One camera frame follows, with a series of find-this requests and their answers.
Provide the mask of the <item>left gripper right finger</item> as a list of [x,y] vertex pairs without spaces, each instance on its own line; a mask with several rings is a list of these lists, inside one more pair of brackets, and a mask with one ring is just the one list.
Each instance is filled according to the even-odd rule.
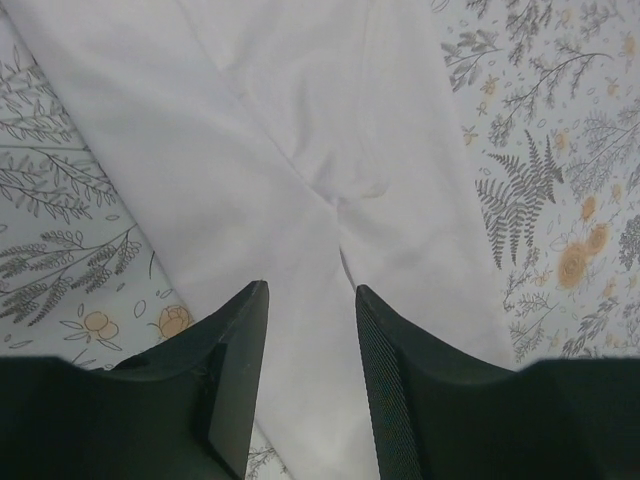
[[635,479],[639,363],[543,360],[510,371],[356,292],[359,346],[384,479]]

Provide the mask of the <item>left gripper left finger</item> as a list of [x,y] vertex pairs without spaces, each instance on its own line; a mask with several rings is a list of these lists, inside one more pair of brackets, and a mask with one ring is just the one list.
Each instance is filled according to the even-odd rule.
[[5,479],[240,479],[245,475],[269,289],[110,370],[52,356],[1,361]]

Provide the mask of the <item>white t shirt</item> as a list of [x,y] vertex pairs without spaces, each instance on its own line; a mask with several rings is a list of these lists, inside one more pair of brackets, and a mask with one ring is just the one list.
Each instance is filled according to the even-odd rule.
[[366,284],[513,362],[426,1],[9,1],[192,314],[269,285],[256,417],[297,479],[375,479]]

